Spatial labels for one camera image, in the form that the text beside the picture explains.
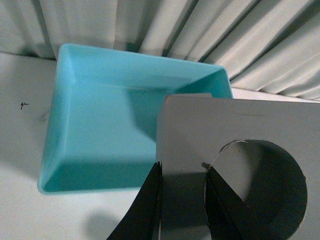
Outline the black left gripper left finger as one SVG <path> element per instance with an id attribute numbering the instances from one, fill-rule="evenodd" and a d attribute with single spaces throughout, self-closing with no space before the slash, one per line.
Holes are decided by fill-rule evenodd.
<path id="1" fill-rule="evenodd" d="M 109 235 L 109 240 L 159 240 L 161 238 L 162 168 L 156 162 L 129 210 Z"/>

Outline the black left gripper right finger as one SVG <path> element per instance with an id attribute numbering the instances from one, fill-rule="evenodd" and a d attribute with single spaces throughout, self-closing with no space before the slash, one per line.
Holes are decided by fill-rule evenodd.
<path id="1" fill-rule="evenodd" d="M 277 233 L 257 217 L 213 167 L 205 180 L 205 211 L 213 240 L 277 238 Z"/>

